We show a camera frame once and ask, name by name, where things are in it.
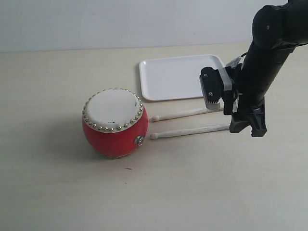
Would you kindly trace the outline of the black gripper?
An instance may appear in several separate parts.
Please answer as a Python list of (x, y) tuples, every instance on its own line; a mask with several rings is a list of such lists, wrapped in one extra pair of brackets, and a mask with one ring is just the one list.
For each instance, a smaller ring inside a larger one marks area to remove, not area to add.
[(255, 106), (251, 108), (251, 115), (248, 112), (236, 112), (233, 113), (234, 102), (238, 97), (236, 80), (241, 72), (241, 64), (235, 67), (227, 66), (225, 70), (227, 71), (228, 77), (231, 81), (231, 90), (224, 90), (222, 94), (222, 99), (224, 101), (223, 113), (226, 116), (231, 116), (231, 123), (229, 126), (230, 133), (239, 133), (246, 127), (251, 126), (251, 136), (252, 137), (263, 137), (267, 132), (266, 122), (265, 122), (265, 98)]

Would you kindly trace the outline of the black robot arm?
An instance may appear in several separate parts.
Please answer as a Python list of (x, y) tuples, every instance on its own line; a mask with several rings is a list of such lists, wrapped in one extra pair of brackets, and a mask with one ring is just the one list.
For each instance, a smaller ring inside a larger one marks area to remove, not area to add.
[(265, 94), (289, 55), (308, 43), (308, 2), (290, 0), (284, 5), (265, 5), (254, 16), (252, 42), (242, 64), (228, 67), (233, 100), (229, 131), (239, 133), (251, 127), (253, 137), (267, 132)]

